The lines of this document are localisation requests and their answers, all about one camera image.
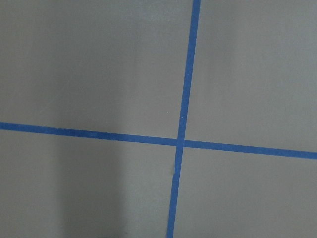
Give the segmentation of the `blue tape strip lengthwise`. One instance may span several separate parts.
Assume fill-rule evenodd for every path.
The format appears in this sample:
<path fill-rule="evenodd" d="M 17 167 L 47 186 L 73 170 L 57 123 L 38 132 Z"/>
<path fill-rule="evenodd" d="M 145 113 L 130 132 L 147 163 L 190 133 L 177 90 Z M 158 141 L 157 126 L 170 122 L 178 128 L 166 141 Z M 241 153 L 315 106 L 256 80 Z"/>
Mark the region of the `blue tape strip lengthwise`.
<path fill-rule="evenodd" d="M 179 190 L 179 184 L 180 184 L 182 159 L 183 159 L 185 135 L 186 135 L 186 128 L 187 128 L 187 117 L 188 117 L 190 93 L 191 93 L 191 84 L 192 84 L 192 76 L 193 76 L 195 53 L 196 53 L 198 25 L 199 25 L 199 18 L 200 18 L 200 7 L 201 7 L 201 1 L 194 0 L 192 5 L 192 13 L 191 13 L 190 32 L 189 32 L 185 72 L 184 72 L 184 83 L 183 83 L 182 100 L 181 100 L 181 107 L 180 107 L 180 117 L 179 117 L 179 124 L 178 124 L 178 134 L 177 134 L 176 146 L 175 146 L 174 173 L 172 177 L 168 220 L 167 220 L 167 228 L 166 228 L 167 238 L 173 238 L 173 235 L 174 235 L 178 190 Z"/>

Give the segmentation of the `blue tape strip crosswise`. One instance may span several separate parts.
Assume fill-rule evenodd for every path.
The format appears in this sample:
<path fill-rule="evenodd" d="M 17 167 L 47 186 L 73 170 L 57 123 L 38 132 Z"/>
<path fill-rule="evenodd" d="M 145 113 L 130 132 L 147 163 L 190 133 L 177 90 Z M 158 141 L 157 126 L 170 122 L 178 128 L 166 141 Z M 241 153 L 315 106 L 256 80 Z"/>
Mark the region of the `blue tape strip crosswise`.
<path fill-rule="evenodd" d="M 174 138 L 120 134 L 120 133 L 99 132 L 99 131 L 79 130 L 79 129 L 69 129 L 69 128 L 57 128 L 57 127 L 49 127 L 49 126 L 38 126 L 38 125 L 8 123 L 8 122 L 1 122 L 0 128 L 1 130 L 11 130 L 11 131 L 20 131 L 20 132 L 28 132 L 28 133 L 83 137 L 83 138 L 91 138 L 91 139 L 124 141 L 124 142 L 134 142 L 134 143 L 165 145 L 165 146 L 177 145 L 177 140 Z M 204 141 L 195 141 L 195 140 L 185 140 L 183 142 L 183 145 L 186 148 L 195 148 L 195 149 L 209 149 L 209 150 L 261 154 L 261 155 L 271 155 L 271 156 L 280 156 L 280 157 L 294 157 L 294 158 L 313 159 L 313 160 L 317 158 L 316 152 L 299 151 L 299 150 L 277 149 L 277 148 L 267 148 L 267 147 L 257 147 L 257 146 L 244 146 L 244 145 L 236 145 L 236 144 L 204 142 Z"/>

